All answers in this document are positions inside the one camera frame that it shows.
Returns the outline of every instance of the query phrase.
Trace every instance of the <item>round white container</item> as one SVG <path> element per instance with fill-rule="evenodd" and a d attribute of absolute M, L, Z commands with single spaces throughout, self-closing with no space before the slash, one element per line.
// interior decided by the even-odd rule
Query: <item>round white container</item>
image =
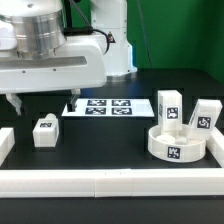
<path fill-rule="evenodd" d="M 186 136 L 187 125 L 183 125 L 181 136 Z M 159 125 L 152 127 L 148 133 L 148 150 L 155 157 L 176 163 L 194 162 L 205 156 L 204 140 L 187 141 L 186 144 L 160 141 L 157 138 L 161 135 Z"/>

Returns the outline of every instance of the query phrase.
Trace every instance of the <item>white wooden block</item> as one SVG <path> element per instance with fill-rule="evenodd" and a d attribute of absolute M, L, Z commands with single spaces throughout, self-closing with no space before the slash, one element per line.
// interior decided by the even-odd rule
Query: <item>white wooden block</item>
<path fill-rule="evenodd" d="M 0 166 L 15 144 L 13 128 L 2 128 L 0 130 Z"/>
<path fill-rule="evenodd" d="M 163 134 L 182 129 L 182 95 L 176 90 L 158 91 L 158 123 Z"/>
<path fill-rule="evenodd" d="M 210 138 L 206 141 L 206 146 L 219 165 L 224 168 L 224 136 L 216 127 L 213 128 Z"/>
<path fill-rule="evenodd" d="M 199 99 L 188 125 L 187 138 L 208 140 L 221 109 L 220 100 Z"/>
<path fill-rule="evenodd" d="M 59 135 L 58 119 L 53 114 L 39 119 L 34 130 L 35 147 L 55 147 Z"/>
<path fill-rule="evenodd" d="M 129 170 L 108 170 L 95 178 L 95 197 L 132 196 Z"/>

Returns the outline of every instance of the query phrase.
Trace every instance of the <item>black table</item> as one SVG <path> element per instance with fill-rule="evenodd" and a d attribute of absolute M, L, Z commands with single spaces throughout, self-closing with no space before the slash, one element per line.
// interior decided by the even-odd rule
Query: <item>black table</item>
<path fill-rule="evenodd" d="M 158 169 L 219 168 L 207 151 L 194 163 L 159 160 L 147 150 L 147 132 L 157 124 L 157 91 L 177 90 L 183 96 L 183 123 L 198 98 L 219 99 L 224 85 L 200 70 L 140 70 L 136 80 L 82 90 L 82 98 L 149 99 L 153 118 L 61 117 L 69 91 L 21 94 L 26 114 L 18 117 L 0 96 L 0 127 L 14 127 L 16 145 L 1 166 L 6 169 Z M 39 118 L 54 113 L 60 136 L 55 148 L 35 148 L 32 130 Z M 216 127 L 223 131 L 223 115 Z M 223 223 L 224 198 L 45 198 L 1 199 L 2 223 Z"/>

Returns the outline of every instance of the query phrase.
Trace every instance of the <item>green background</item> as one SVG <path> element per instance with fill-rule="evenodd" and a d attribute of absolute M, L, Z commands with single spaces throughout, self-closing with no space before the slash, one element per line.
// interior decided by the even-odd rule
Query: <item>green background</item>
<path fill-rule="evenodd" d="M 224 82 L 224 0 L 139 1 L 153 68 L 201 69 Z M 137 0 L 127 3 L 134 64 L 150 68 Z M 79 6 L 90 21 L 89 0 Z M 72 12 L 73 25 L 84 25 Z"/>

